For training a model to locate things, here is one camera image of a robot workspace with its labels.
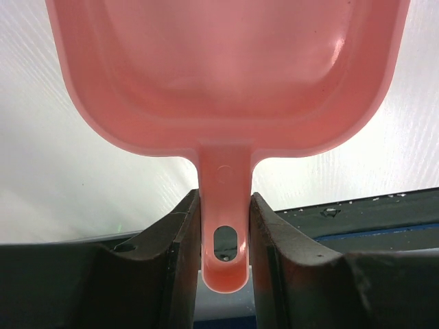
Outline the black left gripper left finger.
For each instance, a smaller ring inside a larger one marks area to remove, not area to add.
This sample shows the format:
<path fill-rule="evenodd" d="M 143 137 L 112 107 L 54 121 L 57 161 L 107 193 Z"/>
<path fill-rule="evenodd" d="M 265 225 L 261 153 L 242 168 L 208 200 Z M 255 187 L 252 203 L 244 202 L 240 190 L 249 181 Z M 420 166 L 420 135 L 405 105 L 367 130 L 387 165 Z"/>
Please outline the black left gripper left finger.
<path fill-rule="evenodd" d="M 2 328 L 191 328 L 200 266 L 200 197 L 114 248 L 1 247 Z"/>

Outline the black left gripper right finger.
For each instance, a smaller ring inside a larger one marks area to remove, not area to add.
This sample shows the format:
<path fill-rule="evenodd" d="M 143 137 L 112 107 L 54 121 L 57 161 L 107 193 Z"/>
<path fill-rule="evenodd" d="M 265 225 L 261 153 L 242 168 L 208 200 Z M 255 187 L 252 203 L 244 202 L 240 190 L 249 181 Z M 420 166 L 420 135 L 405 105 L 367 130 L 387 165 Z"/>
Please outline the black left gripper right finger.
<path fill-rule="evenodd" d="M 438 253 L 341 254 L 250 202 L 259 328 L 437 328 Z"/>

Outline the pink dustpan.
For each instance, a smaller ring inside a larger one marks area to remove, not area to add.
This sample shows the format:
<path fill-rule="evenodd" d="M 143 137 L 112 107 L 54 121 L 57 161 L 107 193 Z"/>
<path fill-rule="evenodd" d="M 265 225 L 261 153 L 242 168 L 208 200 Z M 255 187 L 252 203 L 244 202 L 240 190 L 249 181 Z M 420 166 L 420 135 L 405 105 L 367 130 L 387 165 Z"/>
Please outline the pink dustpan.
<path fill-rule="evenodd" d="M 345 143 L 390 87 L 408 1 L 48 1 L 83 119 L 144 156 L 198 172 L 202 277 L 249 276 L 252 172 Z"/>

